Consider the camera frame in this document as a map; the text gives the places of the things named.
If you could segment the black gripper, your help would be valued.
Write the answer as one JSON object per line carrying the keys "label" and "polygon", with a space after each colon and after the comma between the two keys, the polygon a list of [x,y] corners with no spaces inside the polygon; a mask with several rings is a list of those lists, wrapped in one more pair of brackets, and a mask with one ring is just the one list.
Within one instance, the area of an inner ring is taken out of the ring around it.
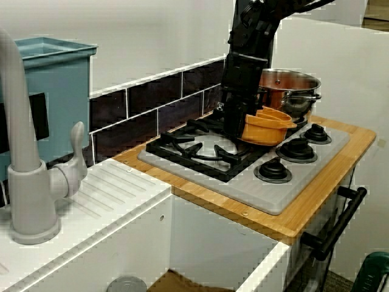
{"label": "black gripper", "polygon": [[221,80],[224,103],[224,132],[236,138],[243,135],[246,114],[258,108],[257,91],[267,58],[229,52]]}

